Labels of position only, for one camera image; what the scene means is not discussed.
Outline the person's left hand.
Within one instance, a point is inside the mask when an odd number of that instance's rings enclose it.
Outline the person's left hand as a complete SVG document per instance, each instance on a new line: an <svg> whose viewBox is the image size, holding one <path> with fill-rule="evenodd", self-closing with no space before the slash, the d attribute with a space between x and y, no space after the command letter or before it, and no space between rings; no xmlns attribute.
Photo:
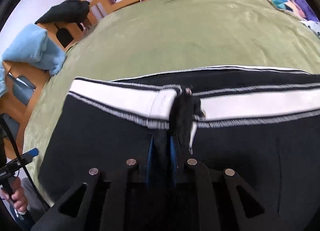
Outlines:
<svg viewBox="0 0 320 231"><path fill-rule="evenodd" d="M9 184L14 191L12 195L9 195L3 188L1 189L1 197L9 201L12 199L14 202L14 209L19 213L23 213L27 210L28 200L25 196L24 190L21 186L21 180L19 177L10 178Z"/></svg>

